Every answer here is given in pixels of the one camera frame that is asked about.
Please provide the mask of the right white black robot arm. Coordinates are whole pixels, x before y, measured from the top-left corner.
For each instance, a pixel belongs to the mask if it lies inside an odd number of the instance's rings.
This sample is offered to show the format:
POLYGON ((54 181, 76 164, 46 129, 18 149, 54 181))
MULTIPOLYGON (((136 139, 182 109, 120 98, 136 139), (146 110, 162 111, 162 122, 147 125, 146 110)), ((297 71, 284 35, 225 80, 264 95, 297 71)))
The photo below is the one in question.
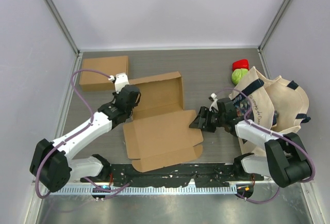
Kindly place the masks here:
POLYGON ((252 173, 270 177, 281 188, 311 179, 313 169, 300 137, 296 133, 281 134, 268 130, 252 120, 238 116, 233 102, 223 98, 215 107, 202 106, 189 128, 215 132, 222 127, 233 136, 252 142, 265 155, 247 153, 235 159, 233 174, 245 180, 252 173))

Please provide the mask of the brown cardboard box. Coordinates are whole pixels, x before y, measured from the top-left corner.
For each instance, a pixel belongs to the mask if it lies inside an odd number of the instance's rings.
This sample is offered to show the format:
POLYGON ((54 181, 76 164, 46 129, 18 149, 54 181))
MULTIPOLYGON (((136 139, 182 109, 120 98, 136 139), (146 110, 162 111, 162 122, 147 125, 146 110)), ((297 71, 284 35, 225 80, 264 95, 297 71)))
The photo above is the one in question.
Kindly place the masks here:
POLYGON ((138 172, 148 172, 199 158, 203 135, 189 125, 195 110, 184 108, 179 72, 131 79, 141 92, 132 121, 123 125, 127 156, 138 172))
MULTIPOLYGON (((82 62, 82 69, 91 69, 116 76, 128 75, 128 56, 88 58, 82 62)), ((79 85, 84 92, 114 90, 114 84, 106 77, 95 72, 81 72, 79 85)))

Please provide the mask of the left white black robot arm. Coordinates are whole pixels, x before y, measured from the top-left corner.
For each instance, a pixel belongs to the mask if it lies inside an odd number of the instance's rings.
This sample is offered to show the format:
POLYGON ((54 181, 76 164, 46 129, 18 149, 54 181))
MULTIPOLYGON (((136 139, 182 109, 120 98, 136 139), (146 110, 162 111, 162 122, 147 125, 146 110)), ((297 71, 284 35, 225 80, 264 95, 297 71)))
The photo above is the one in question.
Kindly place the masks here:
POLYGON ((84 159, 74 157, 98 137, 129 119, 140 97, 138 87, 126 85, 79 127, 53 141, 39 141, 29 169, 36 177, 36 184, 42 183, 54 193, 69 181, 85 178, 105 182, 111 174, 110 163, 105 158, 98 154, 84 159))

